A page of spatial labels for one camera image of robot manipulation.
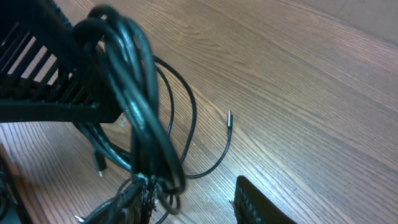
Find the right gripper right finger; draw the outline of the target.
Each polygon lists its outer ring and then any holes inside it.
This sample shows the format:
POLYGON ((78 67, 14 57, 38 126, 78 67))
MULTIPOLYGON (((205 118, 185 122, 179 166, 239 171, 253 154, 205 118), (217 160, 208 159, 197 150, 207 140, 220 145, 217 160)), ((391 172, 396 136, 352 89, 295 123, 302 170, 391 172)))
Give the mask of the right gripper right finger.
POLYGON ((236 179, 232 206, 237 224, 295 224, 243 175, 236 179))

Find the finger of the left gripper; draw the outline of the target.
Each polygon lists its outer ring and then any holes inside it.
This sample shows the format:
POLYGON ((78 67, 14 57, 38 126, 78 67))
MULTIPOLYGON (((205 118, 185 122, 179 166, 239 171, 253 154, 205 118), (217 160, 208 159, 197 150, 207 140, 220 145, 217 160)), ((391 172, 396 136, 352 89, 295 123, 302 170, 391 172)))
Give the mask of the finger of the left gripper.
POLYGON ((1 1, 1 122, 113 123, 121 109, 54 1, 1 1))

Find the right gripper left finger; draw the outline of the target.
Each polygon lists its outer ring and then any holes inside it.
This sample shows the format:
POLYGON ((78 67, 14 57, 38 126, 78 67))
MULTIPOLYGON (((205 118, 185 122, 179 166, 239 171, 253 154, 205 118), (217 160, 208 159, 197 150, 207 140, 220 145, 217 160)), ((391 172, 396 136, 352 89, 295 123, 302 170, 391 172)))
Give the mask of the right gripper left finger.
POLYGON ((142 174, 123 182, 116 195, 102 203, 83 224, 148 224, 155 208, 155 180, 142 174))

